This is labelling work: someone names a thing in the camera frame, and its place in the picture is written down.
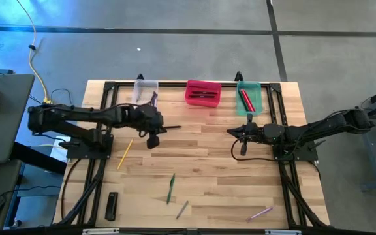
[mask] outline pen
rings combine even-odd
[[[172,188],[174,186],[174,181],[175,181],[175,173],[172,176],[172,179],[170,179],[170,187],[169,187],[169,193],[168,193],[168,198],[166,199],[166,204],[169,204],[170,201],[170,195],[172,193]]]
[[[191,98],[215,98],[215,95],[190,95]]]
[[[216,95],[217,92],[213,92],[213,91],[193,91],[193,94]]]

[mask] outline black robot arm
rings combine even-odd
[[[285,155],[290,155],[297,146],[342,132],[362,134],[373,127],[368,115],[359,109],[342,110],[330,114],[323,120],[300,127],[282,126],[275,123],[263,127],[252,122],[252,115],[247,116],[246,125],[227,132],[242,143],[240,154],[245,155],[248,142],[281,146]]]
[[[93,148],[103,148],[106,136],[99,129],[84,129],[68,121],[87,121],[102,123],[107,127],[130,127],[139,132],[143,137],[149,134],[147,146],[149,149],[159,145],[160,133],[165,133],[163,116],[156,107],[143,104],[134,108],[132,104],[119,104],[103,110],[94,108],[79,108],[63,104],[43,104],[29,107],[28,127],[33,134],[42,134],[55,131],[82,140],[85,145]],[[68,147],[71,143],[61,143]]]

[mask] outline concrete floor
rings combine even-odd
[[[29,25],[15,1],[1,2],[0,25]],[[265,0],[22,2],[39,26],[271,29]],[[376,0],[273,0],[273,4],[279,30],[376,32]],[[31,73],[27,45],[32,36],[0,31],[0,68]],[[352,108],[376,93],[376,37],[281,36],[280,42],[288,81],[299,83],[308,121]],[[138,73],[154,80],[232,80],[236,71],[242,71],[246,80],[280,81],[271,35],[38,33],[37,45],[34,65],[48,89],[69,89],[74,104],[81,103],[88,79],[136,78]],[[31,93],[43,98],[37,81]],[[69,102],[62,93],[54,100]],[[27,145],[51,142],[31,137],[25,119],[17,140]],[[360,190],[361,183],[372,180],[360,136],[331,136],[318,153],[331,224],[376,232],[376,191]],[[36,225],[26,213],[19,213]],[[39,217],[39,223],[48,225],[52,216],[37,213],[33,219]]]

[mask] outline wooden tabletop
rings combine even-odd
[[[99,108],[104,82],[88,81],[82,106]],[[281,87],[289,125],[305,125],[298,84],[281,82]],[[184,87],[159,88],[157,107],[164,117],[164,125],[181,125],[182,128],[160,134],[158,147],[148,149],[146,138],[139,138],[134,129],[113,129],[114,145],[104,174],[96,226],[287,228],[277,163],[258,160],[238,162],[230,155],[235,138],[226,130],[246,122],[246,117],[236,115],[235,88],[222,89],[217,108],[187,105],[184,91]],[[132,87],[121,87],[117,103],[130,102],[132,92]],[[266,92],[262,92],[262,103],[263,112],[253,119],[259,126],[271,122]],[[277,120],[280,120],[279,112],[277,115]],[[95,124],[81,122],[79,126],[93,128]],[[131,150],[117,170],[131,138],[134,138]],[[239,152],[240,145],[235,147],[235,154],[241,157]],[[249,144],[246,157],[273,159],[272,149],[262,144]],[[79,162],[70,176],[65,193],[66,213],[82,194],[87,164],[87,160]],[[307,162],[297,162],[297,171],[303,197],[319,218],[328,224],[317,171]],[[173,173],[176,178],[172,198],[166,204]],[[111,191],[119,192],[119,200],[117,219],[110,222],[104,219],[104,215]],[[91,196],[86,220],[92,199]],[[176,215],[187,200],[189,204],[177,220]],[[295,201],[292,205],[294,218],[298,221]],[[246,222],[249,216],[269,206],[275,207],[266,215]],[[60,221],[60,199],[54,219],[54,222],[57,221]]]

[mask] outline green marker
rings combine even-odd
[[[166,204],[169,204],[170,201],[170,194],[172,193],[172,188],[174,186],[174,181],[175,181],[175,173],[172,176],[172,179],[170,179],[170,186],[169,186],[169,193],[168,193],[168,198],[166,200]]]

